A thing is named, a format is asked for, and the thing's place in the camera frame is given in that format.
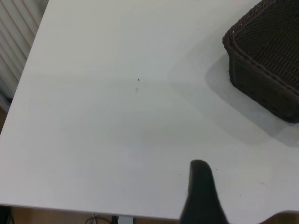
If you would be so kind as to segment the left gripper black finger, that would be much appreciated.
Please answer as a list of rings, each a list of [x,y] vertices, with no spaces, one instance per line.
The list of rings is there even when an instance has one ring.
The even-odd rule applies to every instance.
[[[210,166],[202,160],[190,164],[188,195],[181,224],[227,224]]]

